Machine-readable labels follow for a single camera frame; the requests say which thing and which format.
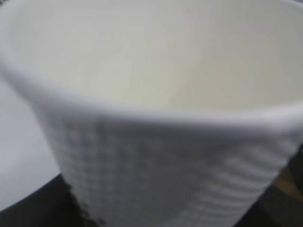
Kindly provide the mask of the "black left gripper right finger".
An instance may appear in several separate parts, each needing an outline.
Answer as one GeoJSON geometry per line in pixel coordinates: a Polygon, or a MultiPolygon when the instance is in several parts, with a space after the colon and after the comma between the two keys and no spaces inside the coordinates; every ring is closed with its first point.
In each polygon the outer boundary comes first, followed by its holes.
{"type": "Polygon", "coordinates": [[[237,227],[301,227],[303,225],[303,147],[237,227]]]}

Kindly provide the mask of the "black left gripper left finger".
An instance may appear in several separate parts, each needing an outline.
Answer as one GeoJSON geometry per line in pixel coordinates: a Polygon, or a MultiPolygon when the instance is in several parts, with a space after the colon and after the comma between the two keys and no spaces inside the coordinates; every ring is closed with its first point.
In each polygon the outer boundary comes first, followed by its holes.
{"type": "Polygon", "coordinates": [[[2,227],[103,227],[71,194],[61,175],[0,212],[2,227]]]}

